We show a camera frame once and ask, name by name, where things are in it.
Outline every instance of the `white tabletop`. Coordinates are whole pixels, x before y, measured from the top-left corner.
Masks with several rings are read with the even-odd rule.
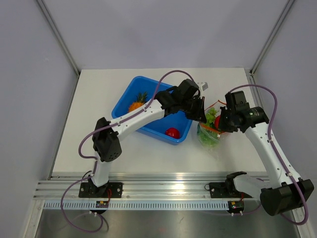
[[[105,69],[82,70],[71,105],[61,144],[55,161],[53,176],[77,176],[91,170],[93,160],[78,155],[80,141],[94,130],[96,121],[111,119],[111,111],[138,75],[159,80],[172,69]],[[247,84],[243,68],[185,68],[196,82],[207,82],[205,107],[232,88]],[[164,82],[179,85],[187,76],[174,73]],[[247,101],[254,106],[249,88],[244,89]],[[174,173],[219,174],[246,171],[265,174],[265,168],[250,141],[240,132],[228,134],[214,153],[205,150],[197,136],[197,122],[193,122],[186,140],[177,146],[169,145],[138,132],[121,142],[122,154],[113,161],[111,174],[160,175]],[[93,143],[88,139],[83,154],[94,155]]]

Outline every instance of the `gray wall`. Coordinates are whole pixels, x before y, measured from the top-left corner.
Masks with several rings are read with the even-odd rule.
[[[21,235],[76,78],[33,0],[0,1],[0,237]]]
[[[290,162],[317,186],[317,1],[297,1],[260,66],[256,81],[278,97],[274,133]],[[272,98],[262,93],[271,113]],[[309,199],[317,225],[317,191]]]
[[[287,0],[45,2],[80,68],[250,68]]]

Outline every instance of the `black motor joint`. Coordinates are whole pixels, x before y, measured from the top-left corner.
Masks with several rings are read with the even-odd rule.
[[[221,107],[218,129],[225,132],[241,130],[243,133],[256,124],[269,122],[261,107],[250,108],[243,91],[227,93],[226,107]]]
[[[165,110],[165,116],[182,111],[187,119],[206,123],[204,111],[205,98],[200,98],[198,85],[186,79],[179,86],[171,87],[156,94],[157,99]]]

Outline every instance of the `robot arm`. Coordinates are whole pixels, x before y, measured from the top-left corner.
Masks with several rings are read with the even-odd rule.
[[[127,135],[144,125],[174,114],[179,111],[185,113],[186,118],[206,123],[204,112],[204,97],[202,92],[208,88],[207,83],[194,83],[186,79],[178,87],[174,86],[156,94],[155,99],[142,107],[122,117],[107,121],[101,118],[95,129],[110,124],[116,126],[95,133],[93,136],[94,150],[98,154],[97,167],[91,178],[92,186],[102,187],[108,183],[110,166],[113,160],[122,153],[120,141]]]
[[[263,109],[250,108],[243,91],[228,93],[225,97],[227,105],[221,108],[219,129],[226,132],[239,129],[245,133],[258,152],[269,177],[269,182],[264,182],[245,172],[238,172],[227,176],[228,187],[260,200],[265,211],[272,216],[303,206],[290,176],[295,179],[306,201],[314,186],[310,179],[303,180],[295,171],[271,132],[272,140],[289,171],[283,167],[271,146],[267,134],[268,118]]]

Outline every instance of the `blue plastic bin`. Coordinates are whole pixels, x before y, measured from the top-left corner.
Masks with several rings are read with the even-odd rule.
[[[112,110],[112,117],[118,118],[127,114],[130,105],[135,101],[136,96],[140,92],[147,92],[147,100],[149,101],[152,95],[154,94],[154,90],[157,84],[158,81],[143,76],[137,76],[134,79],[132,79],[131,83],[129,84],[129,86],[121,96],[120,100]],[[161,83],[158,90],[162,91],[170,87],[172,86],[169,84]],[[183,112],[178,112],[176,114],[169,115],[165,118],[153,121],[137,131],[145,135],[151,136],[153,138],[156,138],[158,140],[164,141],[166,143],[177,145],[186,139],[191,124],[192,121],[188,120]],[[179,139],[174,139],[168,135],[165,135],[166,130],[171,127],[174,127],[179,130]]]

